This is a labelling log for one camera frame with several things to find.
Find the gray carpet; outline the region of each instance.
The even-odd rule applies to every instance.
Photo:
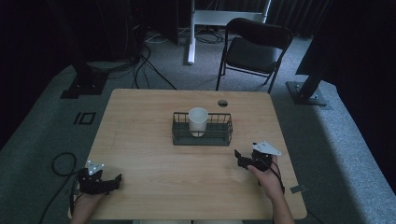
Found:
[[[161,39],[146,43],[149,61],[179,90],[213,91],[222,44],[197,42],[195,64],[188,65],[188,41],[179,46]],[[382,176],[370,150],[337,95],[336,88],[321,82],[319,90],[331,106],[295,105],[287,81],[305,81],[295,76],[310,40],[296,37],[285,55],[271,96],[288,146],[297,179],[309,188],[303,192],[311,214],[297,223],[396,223],[396,197]],[[149,56],[147,49],[143,55]],[[93,63],[102,68],[114,63]],[[72,66],[56,76],[27,118],[0,151],[0,223],[38,223],[47,204],[65,177],[51,170],[52,160],[63,152],[77,157],[77,168],[88,158],[106,103],[117,88],[131,88],[133,71],[110,74],[101,95],[60,99],[76,75]],[[141,89],[172,89],[149,65],[137,76]],[[221,91],[266,91],[262,79],[230,72],[220,82]],[[92,124],[75,123],[78,113],[95,113]],[[71,171],[73,158],[55,161],[62,174]],[[72,180],[60,191],[43,223],[68,223],[68,193]],[[92,221],[92,223],[132,223]],[[271,223],[270,220],[245,221]]]

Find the cup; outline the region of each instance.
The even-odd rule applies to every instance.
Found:
[[[201,107],[195,107],[189,112],[190,133],[194,137],[201,137],[205,134],[206,121],[209,117],[207,111]]]

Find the table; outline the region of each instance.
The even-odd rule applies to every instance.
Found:
[[[252,21],[265,22],[271,0],[265,0],[262,12],[237,12],[237,11],[214,11],[195,10],[195,0],[191,0],[191,37],[188,63],[195,62],[195,25],[221,25],[225,26],[234,18],[245,18]]]
[[[196,106],[231,113],[228,147],[173,145],[173,113]],[[105,165],[104,180],[123,179],[92,219],[271,219],[270,201],[233,154],[249,157],[252,143],[263,140],[282,152],[286,199],[295,218],[305,217],[301,193],[289,190],[298,183],[268,93],[114,90],[88,159]]]

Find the person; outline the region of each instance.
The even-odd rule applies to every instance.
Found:
[[[260,181],[265,195],[271,200],[273,206],[274,223],[275,224],[289,224],[294,223],[293,216],[289,209],[288,202],[285,199],[281,184],[276,175],[270,170],[262,172],[256,167],[249,165],[247,167]],[[279,169],[277,168],[277,156],[273,156],[271,168],[280,176]]]
[[[281,184],[276,175],[270,170],[262,172],[256,167],[249,165],[247,167],[260,181],[265,195],[270,199],[273,206],[274,223],[275,224],[290,224],[294,223],[293,216],[289,209],[289,205],[283,194]],[[280,175],[277,168],[277,156],[273,156],[271,168]],[[89,222],[93,212],[96,210],[101,199],[105,194],[82,194],[75,202],[74,213],[70,224],[86,224]]]

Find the metal basket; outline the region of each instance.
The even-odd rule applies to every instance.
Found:
[[[233,123],[231,114],[208,113],[206,130],[200,137],[190,132],[189,113],[175,112],[173,116],[172,138],[175,146],[228,146],[230,145]]]

